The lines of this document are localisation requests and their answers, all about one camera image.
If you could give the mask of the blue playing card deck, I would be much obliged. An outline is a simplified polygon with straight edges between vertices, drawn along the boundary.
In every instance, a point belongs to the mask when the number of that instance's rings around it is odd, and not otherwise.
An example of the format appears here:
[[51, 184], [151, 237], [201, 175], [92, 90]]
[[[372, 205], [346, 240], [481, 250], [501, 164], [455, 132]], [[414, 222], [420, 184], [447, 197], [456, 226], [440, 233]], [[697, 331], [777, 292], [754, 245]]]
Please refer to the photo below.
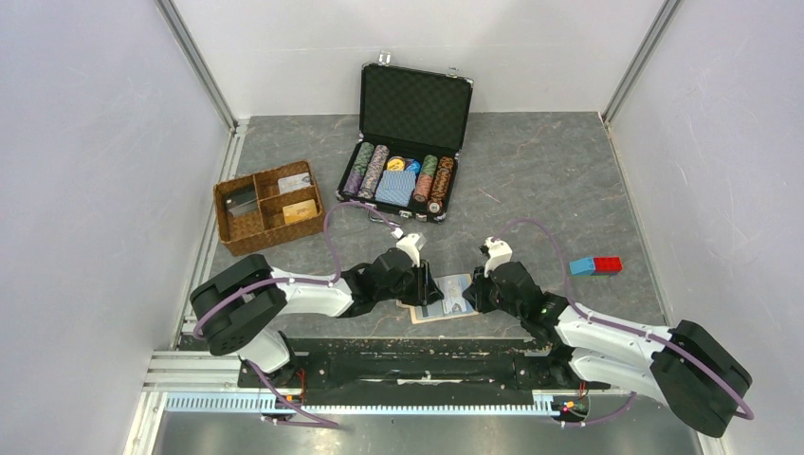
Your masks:
[[375, 200], [406, 207], [416, 186], [416, 174], [411, 171], [385, 171], [375, 191]]

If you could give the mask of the grey card in basket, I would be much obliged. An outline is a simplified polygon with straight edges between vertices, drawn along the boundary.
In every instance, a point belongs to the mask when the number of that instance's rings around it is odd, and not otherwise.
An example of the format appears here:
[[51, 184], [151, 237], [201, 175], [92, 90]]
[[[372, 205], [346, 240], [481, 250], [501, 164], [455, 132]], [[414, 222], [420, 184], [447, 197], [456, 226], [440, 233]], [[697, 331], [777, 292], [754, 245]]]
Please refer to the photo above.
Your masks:
[[277, 180], [277, 188], [279, 194], [290, 193], [313, 185], [313, 178], [311, 173], [297, 173]]

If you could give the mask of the gold card in basket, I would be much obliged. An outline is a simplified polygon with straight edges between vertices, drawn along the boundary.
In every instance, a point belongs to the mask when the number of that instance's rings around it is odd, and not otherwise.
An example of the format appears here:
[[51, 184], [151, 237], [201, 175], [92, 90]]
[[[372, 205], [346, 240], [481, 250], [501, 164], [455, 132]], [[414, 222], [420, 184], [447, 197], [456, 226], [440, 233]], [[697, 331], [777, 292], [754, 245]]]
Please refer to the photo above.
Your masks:
[[319, 215], [318, 203], [315, 199], [289, 204], [283, 207], [283, 221], [286, 225], [298, 223]]

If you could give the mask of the left aluminium frame post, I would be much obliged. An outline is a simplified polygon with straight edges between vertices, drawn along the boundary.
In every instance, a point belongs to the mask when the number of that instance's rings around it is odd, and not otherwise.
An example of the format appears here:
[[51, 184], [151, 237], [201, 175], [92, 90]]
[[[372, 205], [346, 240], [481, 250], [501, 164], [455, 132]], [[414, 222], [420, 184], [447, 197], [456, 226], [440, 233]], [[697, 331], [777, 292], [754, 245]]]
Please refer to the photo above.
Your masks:
[[155, 0], [155, 4], [165, 19], [171, 33], [176, 39], [183, 54], [188, 60], [193, 73], [201, 83], [212, 106], [227, 128], [234, 132], [238, 127], [238, 119], [229, 107], [222, 90], [212, 75], [200, 48], [192, 37], [175, 1]]

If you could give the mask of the blue dealer button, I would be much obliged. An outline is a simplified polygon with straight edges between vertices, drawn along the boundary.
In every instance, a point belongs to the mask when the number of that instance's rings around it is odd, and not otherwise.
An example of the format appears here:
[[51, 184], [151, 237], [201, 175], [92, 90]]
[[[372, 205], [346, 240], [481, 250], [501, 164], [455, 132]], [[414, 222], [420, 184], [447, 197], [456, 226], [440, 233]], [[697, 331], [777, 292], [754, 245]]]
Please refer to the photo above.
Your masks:
[[421, 167], [422, 167], [422, 165], [421, 165], [421, 163], [419, 161], [417, 161], [417, 160], [409, 160], [406, 163], [405, 171], [418, 175], [421, 172]]

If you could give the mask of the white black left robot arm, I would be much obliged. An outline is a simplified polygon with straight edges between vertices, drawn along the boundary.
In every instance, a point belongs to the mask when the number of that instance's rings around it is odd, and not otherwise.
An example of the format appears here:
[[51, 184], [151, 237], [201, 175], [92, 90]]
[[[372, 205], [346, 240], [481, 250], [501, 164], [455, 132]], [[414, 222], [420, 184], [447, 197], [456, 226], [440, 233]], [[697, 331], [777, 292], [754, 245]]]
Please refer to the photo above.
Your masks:
[[205, 341], [211, 355], [236, 354], [281, 387], [296, 378], [298, 361], [286, 336], [270, 328], [274, 318], [313, 314], [348, 319], [386, 300], [427, 306], [443, 296], [429, 263], [398, 247], [331, 276], [290, 273], [251, 254], [192, 291], [192, 334]]

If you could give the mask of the yellow dealer button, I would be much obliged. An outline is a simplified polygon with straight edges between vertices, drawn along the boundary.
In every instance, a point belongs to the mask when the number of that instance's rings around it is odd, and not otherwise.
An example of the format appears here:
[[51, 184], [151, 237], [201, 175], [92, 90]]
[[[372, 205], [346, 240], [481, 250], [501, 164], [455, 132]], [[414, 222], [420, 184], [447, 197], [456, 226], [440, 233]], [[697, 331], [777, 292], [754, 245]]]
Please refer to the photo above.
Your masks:
[[386, 164], [387, 171], [404, 171], [406, 167], [407, 162], [401, 156], [391, 157]]

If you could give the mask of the red green chip stack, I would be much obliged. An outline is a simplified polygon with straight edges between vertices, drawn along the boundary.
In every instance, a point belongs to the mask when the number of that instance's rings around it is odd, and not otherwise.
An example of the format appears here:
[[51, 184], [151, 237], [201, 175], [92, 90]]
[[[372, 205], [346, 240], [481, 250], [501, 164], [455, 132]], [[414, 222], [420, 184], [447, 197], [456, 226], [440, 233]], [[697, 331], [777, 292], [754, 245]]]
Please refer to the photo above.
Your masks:
[[435, 155], [426, 155], [423, 159], [416, 186], [412, 194], [416, 202], [424, 203], [428, 200], [438, 161], [439, 159]]

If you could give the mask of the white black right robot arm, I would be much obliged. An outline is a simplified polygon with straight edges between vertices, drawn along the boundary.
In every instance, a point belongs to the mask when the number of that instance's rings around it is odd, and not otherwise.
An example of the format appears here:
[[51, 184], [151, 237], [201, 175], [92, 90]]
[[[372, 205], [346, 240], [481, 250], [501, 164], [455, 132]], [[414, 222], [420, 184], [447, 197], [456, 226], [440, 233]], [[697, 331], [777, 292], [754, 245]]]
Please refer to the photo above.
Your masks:
[[688, 427], [720, 438], [746, 418], [750, 373], [702, 325], [646, 325], [598, 315], [580, 303], [541, 290], [520, 262], [478, 267], [465, 298], [481, 313], [503, 311], [538, 341], [552, 345], [550, 379], [578, 380], [642, 394], [669, 407]]

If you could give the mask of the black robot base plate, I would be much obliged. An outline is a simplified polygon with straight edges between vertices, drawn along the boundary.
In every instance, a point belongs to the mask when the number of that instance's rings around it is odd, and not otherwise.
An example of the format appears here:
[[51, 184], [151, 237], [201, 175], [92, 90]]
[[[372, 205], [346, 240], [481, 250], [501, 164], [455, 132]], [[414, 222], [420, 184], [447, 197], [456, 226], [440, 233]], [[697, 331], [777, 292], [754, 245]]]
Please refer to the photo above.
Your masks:
[[265, 373], [306, 405], [525, 405], [531, 391], [576, 394], [570, 351], [512, 338], [292, 338], [292, 362]]

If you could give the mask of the blue toy brick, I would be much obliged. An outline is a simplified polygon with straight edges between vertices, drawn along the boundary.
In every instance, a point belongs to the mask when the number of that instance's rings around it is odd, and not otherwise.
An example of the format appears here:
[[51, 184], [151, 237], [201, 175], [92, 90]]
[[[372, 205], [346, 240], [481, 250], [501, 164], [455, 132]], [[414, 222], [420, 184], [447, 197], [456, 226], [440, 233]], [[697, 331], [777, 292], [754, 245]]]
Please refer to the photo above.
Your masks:
[[596, 265], [593, 257], [586, 257], [571, 261], [568, 265], [572, 276], [592, 276], [596, 272]]

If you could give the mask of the brown orange chip stack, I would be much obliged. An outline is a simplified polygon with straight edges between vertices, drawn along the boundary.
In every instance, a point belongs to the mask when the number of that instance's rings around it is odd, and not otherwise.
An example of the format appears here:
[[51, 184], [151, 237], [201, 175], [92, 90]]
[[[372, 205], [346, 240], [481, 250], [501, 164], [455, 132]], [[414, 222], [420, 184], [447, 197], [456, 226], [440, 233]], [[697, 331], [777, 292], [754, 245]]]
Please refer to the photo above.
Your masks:
[[429, 213], [438, 214], [443, 211], [454, 166], [455, 160], [449, 156], [443, 156], [439, 160], [429, 192]]

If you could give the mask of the purple green chip stack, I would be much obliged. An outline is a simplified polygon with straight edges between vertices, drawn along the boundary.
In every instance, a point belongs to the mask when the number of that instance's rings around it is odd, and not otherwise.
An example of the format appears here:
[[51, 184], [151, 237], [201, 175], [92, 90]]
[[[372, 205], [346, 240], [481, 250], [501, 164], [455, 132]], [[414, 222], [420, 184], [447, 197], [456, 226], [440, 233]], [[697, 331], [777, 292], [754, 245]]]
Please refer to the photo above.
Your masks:
[[350, 171], [348, 172], [347, 179], [343, 187], [344, 194], [356, 195], [358, 193], [374, 152], [375, 146], [372, 143], [364, 141], [360, 144], [356, 158]]

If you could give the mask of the purple grey chip stack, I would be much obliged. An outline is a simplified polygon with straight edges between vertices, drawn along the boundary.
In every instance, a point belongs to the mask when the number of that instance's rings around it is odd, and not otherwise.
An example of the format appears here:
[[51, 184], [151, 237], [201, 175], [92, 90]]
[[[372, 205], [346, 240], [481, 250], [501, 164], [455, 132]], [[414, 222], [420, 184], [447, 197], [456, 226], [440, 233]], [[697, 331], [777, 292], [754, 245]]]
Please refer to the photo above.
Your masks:
[[389, 148], [386, 145], [377, 145], [375, 151], [367, 165], [366, 172], [360, 184], [357, 196], [370, 199], [375, 195], [381, 174], [389, 155]]

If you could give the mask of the brown woven divided basket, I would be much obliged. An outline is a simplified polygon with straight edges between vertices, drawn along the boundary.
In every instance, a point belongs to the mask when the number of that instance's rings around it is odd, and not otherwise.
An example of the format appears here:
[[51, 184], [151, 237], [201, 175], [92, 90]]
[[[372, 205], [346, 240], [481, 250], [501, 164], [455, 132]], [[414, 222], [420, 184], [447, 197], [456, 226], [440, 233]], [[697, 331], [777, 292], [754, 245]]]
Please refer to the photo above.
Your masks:
[[[277, 180], [297, 173], [311, 173], [313, 185], [279, 194]], [[232, 217], [225, 207], [224, 196], [250, 186], [256, 189], [258, 209], [243, 216]], [[316, 200], [319, 215], [286, 225], [283, 221], [283, 207], [307, 199]], [[213, 200], [220, 242], [233, 256], [247, 255], [323, 231], [325, 207], [317, 179], [307, 160], [220, 182], [213, 187]]]

